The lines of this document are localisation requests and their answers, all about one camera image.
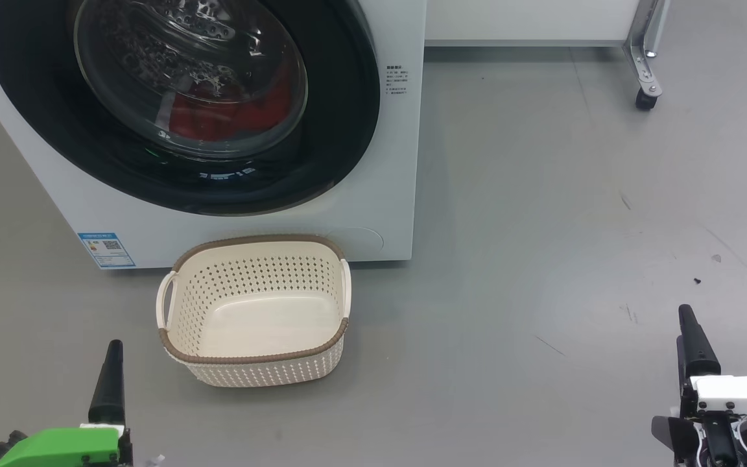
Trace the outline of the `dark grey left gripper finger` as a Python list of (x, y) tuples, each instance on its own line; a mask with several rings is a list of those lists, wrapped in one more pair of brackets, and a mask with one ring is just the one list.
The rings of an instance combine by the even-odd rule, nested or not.
[(121, 340), (112, 340), (89, 406), (89, 423), (126, 425), (123, 355)]

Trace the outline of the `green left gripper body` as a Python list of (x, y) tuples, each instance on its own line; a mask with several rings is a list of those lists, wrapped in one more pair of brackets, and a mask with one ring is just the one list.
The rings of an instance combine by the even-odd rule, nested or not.
[(123, 425), (44, 429), (13, 444), (0, 466), (131, 466), (133, 444)]

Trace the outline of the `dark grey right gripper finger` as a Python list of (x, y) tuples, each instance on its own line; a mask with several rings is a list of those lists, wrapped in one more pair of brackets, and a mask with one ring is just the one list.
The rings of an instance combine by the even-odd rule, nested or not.
[(720, 361), (691, 305), (679, 305), (678, 315), (681, 334), (676, 345), (680, 387), (687, 385), (693, 376), (720, 375)]

